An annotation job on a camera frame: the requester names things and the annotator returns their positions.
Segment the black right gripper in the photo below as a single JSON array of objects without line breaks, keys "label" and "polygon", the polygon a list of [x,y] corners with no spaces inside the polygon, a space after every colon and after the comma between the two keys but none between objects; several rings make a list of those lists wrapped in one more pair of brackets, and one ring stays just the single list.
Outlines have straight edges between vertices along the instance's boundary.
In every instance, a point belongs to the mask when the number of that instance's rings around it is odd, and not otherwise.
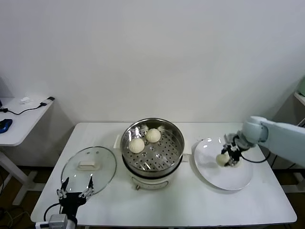
[{"label": "black right gripper", "polygon": [[237,144],[223,145],[221,154],[229,154],[229,160],[225,163],[226,167],[233,167],[240,161],[241,151]]}]

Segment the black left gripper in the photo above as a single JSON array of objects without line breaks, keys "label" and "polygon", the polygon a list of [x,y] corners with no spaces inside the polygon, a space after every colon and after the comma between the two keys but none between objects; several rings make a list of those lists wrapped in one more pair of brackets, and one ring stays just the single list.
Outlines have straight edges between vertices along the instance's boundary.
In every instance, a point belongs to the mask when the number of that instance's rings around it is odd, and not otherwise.
[{"label": "black left gripper", "polygon": [[94,194],[93,180],[90,177],[87,188],[81,192],[67,193],[66,187],[69,177],[62,183],[61,188],[57,189],[59,203],[62,206],[62,214],[66,214],[68,219],[75,219],[78,208],[86,203],[86,199]]}]

